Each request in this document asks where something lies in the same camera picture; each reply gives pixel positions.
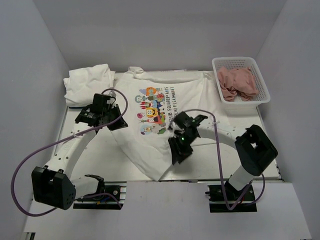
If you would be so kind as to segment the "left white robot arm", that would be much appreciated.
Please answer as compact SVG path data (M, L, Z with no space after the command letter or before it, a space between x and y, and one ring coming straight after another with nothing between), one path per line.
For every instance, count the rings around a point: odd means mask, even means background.
M74 121L73 128L58 152L43 166L31 173L33 196L38 203L67 210L75 200L103 198L104 178L86 174L72 179L72 172L87 145L102 128L110 131L128 127L114 93L96 93L93 102L85 106Z

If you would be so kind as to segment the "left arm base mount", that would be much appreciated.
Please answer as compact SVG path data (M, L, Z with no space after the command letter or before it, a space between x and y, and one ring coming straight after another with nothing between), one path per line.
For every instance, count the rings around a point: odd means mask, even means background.
M125 202L127 184L106 182L102 193L77 199L73 209L78 210L120 210Z

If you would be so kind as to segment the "white printed t shirt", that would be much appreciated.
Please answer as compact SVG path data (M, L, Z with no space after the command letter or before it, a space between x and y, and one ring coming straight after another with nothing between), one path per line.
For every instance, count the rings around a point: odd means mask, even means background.
M118 96L116 102L120 109L127 108L123 119L128 126L112 135L130 161L154 181L160 180L172 164L169 128L178 113L192 110L189 116L195 117L208 111L218 122L229 124L210 71L178 71L160 78L130 66L114 84L127 99Z

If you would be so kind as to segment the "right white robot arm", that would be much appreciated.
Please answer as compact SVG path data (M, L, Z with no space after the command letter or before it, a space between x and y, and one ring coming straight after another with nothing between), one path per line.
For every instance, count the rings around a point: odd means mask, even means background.
M255 177L263 174L278 156L278 151L264 130L253 124L240 128L220 123L214 116L189 116L185 111L174 117L174 135L168 139L172 164L180 164L193 153L191 144L197 138L214 140L237 151L240 166L225 183L226 195L236 200Z

